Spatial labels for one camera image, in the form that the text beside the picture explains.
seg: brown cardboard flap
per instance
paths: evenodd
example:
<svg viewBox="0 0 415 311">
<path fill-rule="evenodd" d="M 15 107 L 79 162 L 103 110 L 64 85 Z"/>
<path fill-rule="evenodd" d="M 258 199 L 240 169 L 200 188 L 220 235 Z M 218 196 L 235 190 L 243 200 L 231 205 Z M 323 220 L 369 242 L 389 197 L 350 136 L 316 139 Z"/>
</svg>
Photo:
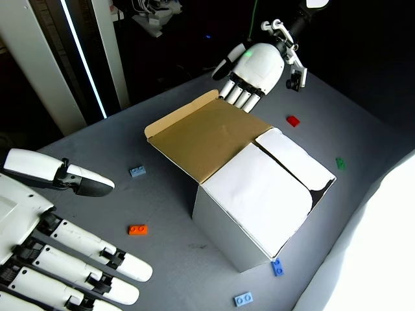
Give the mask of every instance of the brown cardboard flap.
<svg viewBox="0 0 415 311">
<path fill-rule="evenodd" d="M 200 109 L 208 102 L 218 98 L 219 92 L 217 89 L 212 89 L 211 91 L 203 94 L 202 96 L 196 98 L 191 103 L 173 111 L 172 113 L 166 115 L 165 117 L 157 120 L 156 122 L 150 124 L 144 129 L 145 137 L 149 138 L 157 133 L 160 133 L 162 130 L 168 128 L 177 121 L 183 119 L 184 117 L 190 115 L 192 112 L 195 112 L 197 109 Z"/>
<path fill-rule="evenodd" d="M 193 109 L 182 119 L 177 112 L 166 119 L 165 124 L 170 126 L 160 126 L 161 119 L 156 122 L 159 123 L 157 126 L 153 123 L 147 127 L 150 130 L 146 135 L 153 146 L 199 183 L 271 128 L 271 125 L 222 99 Z"/>
</svg>

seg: box flap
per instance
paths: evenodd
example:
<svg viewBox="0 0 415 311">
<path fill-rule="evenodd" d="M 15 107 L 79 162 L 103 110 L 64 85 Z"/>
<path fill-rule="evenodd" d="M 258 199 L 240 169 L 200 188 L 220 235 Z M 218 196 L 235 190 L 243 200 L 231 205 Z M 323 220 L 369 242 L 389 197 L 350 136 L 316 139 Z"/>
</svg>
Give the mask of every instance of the box flap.
<svg viewBox="0 0 415 311">
<path fill-rule="evenodd" d="M 300 180 L 309 190 L 325 189 L 336 179 L 328 169 L 313 159 L 303 148 L 277 128 L 272 128 L 256 139 L 284 167 Z"/>
<path fill-rule="evenodd" d="M 201 187 L 273 259 L 311 210 L 310 192 L 249 144 Z"/>
<path fill-rule="evenodd" d="M 222 99 L 199 99 L 151 124 L 145 133 L 154 147 L 203 183 L 271 125 Z"/>
</svg>

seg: cardboard box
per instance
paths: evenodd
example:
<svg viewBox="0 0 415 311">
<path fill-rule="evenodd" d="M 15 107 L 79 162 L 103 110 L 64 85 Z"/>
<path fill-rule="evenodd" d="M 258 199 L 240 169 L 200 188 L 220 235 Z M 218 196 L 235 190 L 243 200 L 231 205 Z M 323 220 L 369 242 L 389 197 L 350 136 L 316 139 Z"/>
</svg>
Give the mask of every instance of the cardboard box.
<svg viewBox="0 0 415 311">
<path fill-rule="evenodd" d="M 275 260 L 336 177 L 213 90 L 145 129 L 199 183 L 193 220 L 239 271 Z"/>
</svg>

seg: green cable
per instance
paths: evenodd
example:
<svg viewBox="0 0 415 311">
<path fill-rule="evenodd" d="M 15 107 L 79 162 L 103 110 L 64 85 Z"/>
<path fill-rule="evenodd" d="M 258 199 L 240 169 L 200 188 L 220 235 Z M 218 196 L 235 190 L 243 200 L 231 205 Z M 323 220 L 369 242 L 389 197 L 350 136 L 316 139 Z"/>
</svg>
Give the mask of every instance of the green cable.
<svg viewBox="0 0 415 311">
<path fill-rule="evenodd" d="M 252 11 L 251 27 L 250 27 L 250 29 L 249 29 L 249 35 L 248 35 L 248 38 L 251 38 L 252 29 L 253 29 L 253 27 L 254 27 L 255 10 L 257 9 L 257 2 L 258 2 L 258 0 L 255 0 L 255 3 L 254 3 L 254 10 Z"/>
</svg>

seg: orange lego brick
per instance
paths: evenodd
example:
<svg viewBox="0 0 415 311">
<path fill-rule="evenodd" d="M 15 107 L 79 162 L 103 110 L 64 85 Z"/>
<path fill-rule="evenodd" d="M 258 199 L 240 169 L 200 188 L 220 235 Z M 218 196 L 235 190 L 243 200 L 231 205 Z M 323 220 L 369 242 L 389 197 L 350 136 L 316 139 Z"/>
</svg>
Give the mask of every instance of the orange lego brick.
<svg viewBox="0 0 415 311">
<path fill-rule="evenodd" d="M 147 225 L 131 225 L 128 229 L 129 235 L 146 235 L 148 233 Z"/>
</svg>

